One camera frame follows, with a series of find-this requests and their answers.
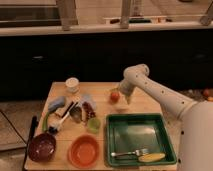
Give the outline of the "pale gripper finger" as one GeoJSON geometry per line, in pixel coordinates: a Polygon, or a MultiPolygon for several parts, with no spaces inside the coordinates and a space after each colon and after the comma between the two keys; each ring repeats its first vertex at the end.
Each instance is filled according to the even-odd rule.
{"type": "Polygon", "coordinates": [[[131,104],[131,96],[125,95],[125,100],[127,102],[127,104],[131,104]]]}
{"type": "Polygon", "coordinates": [[[110,92],[119,92],[119,89],[118,89],[118,88],[112,88],[112,89],[110,90],[110,92]]]}

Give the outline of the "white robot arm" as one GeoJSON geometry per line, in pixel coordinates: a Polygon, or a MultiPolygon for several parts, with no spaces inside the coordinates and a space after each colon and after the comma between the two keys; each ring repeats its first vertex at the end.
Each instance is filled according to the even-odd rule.
{"type": "Polygon", "coordinates": [[[196,101],[151,80],[146,64],[123,71],[118,90],[131,96],[139,88],[182,121],[177,171],[213,171],[213,102],[196,101]]]}

